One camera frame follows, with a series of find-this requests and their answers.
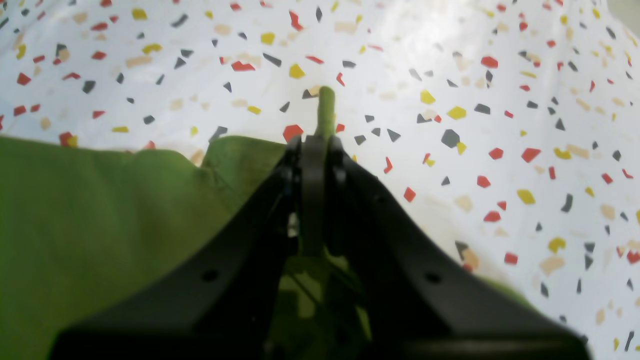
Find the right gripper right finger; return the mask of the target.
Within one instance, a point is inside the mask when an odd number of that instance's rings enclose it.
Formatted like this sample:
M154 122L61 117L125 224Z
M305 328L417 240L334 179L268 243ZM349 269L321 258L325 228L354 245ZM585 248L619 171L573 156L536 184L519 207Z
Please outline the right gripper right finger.
M371 342L362 360L588 360L571 330L457 264L333 137L327 248L358 276Z

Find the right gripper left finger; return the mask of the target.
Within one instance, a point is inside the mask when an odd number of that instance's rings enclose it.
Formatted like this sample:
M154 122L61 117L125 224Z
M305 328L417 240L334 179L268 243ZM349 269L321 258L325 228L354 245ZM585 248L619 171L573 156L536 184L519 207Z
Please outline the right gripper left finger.
M52 360L283 360L268 338L282 271L297 253L301 137L198 253L56 338Z

